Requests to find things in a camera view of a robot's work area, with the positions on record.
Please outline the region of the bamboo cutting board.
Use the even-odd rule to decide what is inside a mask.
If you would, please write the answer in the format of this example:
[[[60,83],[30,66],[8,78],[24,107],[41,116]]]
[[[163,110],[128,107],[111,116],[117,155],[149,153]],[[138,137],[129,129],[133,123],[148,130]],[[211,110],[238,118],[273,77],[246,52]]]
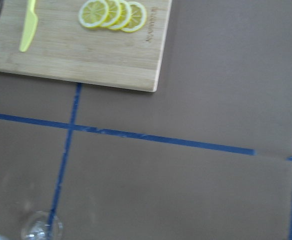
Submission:
[[[19,46],[28,0],[6,0],[0,15],[0,72],[155,92],[169,0],[144,0],[144,26],[133,33],[88,29],[78,20],[82,0],[37,0],[38,26],[26,52]]]

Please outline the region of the clear wine glass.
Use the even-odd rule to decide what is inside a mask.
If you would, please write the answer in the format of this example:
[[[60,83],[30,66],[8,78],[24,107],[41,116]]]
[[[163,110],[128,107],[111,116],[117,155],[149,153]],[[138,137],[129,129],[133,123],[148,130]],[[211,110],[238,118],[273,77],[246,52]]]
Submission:
[[[55,209],[0,217],[0,240],[61,240],[64,226]]]

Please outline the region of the yellow plastic knife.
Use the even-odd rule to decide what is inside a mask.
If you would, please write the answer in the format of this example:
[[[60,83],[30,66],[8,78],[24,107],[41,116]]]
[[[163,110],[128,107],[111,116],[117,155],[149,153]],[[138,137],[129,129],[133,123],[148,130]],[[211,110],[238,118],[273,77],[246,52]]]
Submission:
[[[23,53],[29,49],[37,30],[39,19],[35,12],[35,7],[36,0],[28,0],[24,19],[23,33],[19,46],[19,51]]]

